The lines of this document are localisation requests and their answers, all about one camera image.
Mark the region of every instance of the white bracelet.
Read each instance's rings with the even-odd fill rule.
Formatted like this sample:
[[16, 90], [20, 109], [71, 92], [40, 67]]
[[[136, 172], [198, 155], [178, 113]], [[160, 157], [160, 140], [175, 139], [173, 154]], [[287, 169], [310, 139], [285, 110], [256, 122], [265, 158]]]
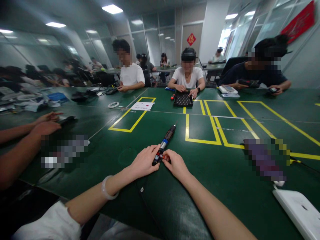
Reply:
[[114, 196], [110, 196], [108, 193], [107, 193], [107, 190], [106, 190], [106, 181], [108, 180], [108, 178], [112, 177], [112, 175], [109, 175], [107, 176], [103, 182], [102, 182], [102, 185], [101, 185], [101, 191], [102, 191], [102, 194], [106, 197], [106, 199], [108, 200], [113, 200], [115, 199], [118, 195], [119, 195], [119, 192], [116, 193], [116, 195]]

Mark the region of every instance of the white device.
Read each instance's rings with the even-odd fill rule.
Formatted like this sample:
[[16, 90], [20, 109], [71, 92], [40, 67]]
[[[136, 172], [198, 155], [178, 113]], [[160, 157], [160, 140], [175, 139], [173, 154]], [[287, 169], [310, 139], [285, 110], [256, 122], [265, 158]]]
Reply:
[[273, 190], [280, 205], [288, 214], [305, 240], [320, 240], [320, 213], [301, 193]]
[[233, 87], [230, 87], [230, 86], [220, 86], [219, 90], [220, 90], [221, 93], [238, 94], [238, 91], [235, 90]]

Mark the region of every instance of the white pillar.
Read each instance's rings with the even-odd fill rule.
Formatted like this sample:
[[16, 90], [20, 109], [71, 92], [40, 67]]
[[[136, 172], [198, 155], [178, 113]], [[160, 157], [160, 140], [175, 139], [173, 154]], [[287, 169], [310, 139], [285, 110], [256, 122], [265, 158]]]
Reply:
[[206, 63], [216, 53], [230, 0], [208, 0], [202, 27], [199, 58]]

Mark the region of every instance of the ceiling light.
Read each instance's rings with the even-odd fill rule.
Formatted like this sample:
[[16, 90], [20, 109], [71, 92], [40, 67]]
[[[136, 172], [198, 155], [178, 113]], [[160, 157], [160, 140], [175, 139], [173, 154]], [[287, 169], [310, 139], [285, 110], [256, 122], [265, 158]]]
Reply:
[[123, 10], [121, 8], [117, 7], [114, 4], [104, 6], [104, 7], [102, 7], [102, 9], [107, 11], [108, 13], [111, 13], [111, 14], [117, 14], [117, 13], [123, 12]]
[[236, 16], [238, 16], [237, 13], [236, 13], [236, 14], [227, 15], [227, 16], [226, 16], [226, 20], [227, 20], [227, 19], [233, 19], [233, 18], [235, 18]]
[[10, 30], [4, 30], [4, 29], [0, 29], [0, 32], [2, 32], [2, 33], [13, 33], [13, 31], [10, 31]]
[[252, 15], [254, 15], [255, 12], [256, 11], [248, 12], [248, 13], [245, 14], [245, 16], [252, 16]]
[[141, 25], [141, 24], [143, 24], [143, 22], [140, 20], [140, 19], [138, 19], [138, 20], [133, 20], [133, 21], [131, 21], [134, 25]]
[[65, 27], [66, 25], [64, 24], [61, 24], [61, 23], [55, 23], [55, 22], [49, 22], [46, 24], [47, 26], [50, 26], [50, 27], [57, 27], [57, 28], [61, 28], [61, 27]]
[[98, 33], [97, 31], [95, 30], [86, 30], [87, 33], [91, 33], [91, 34], [95, 34], [95, 33]]

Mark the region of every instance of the white paper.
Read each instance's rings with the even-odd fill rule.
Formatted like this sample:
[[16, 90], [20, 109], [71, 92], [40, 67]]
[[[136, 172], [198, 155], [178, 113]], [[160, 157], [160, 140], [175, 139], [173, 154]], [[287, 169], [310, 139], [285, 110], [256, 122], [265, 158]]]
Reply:
[[130, 109], [131, 110], [150, 111], [154, 104], [155, 103], [136, 102]]

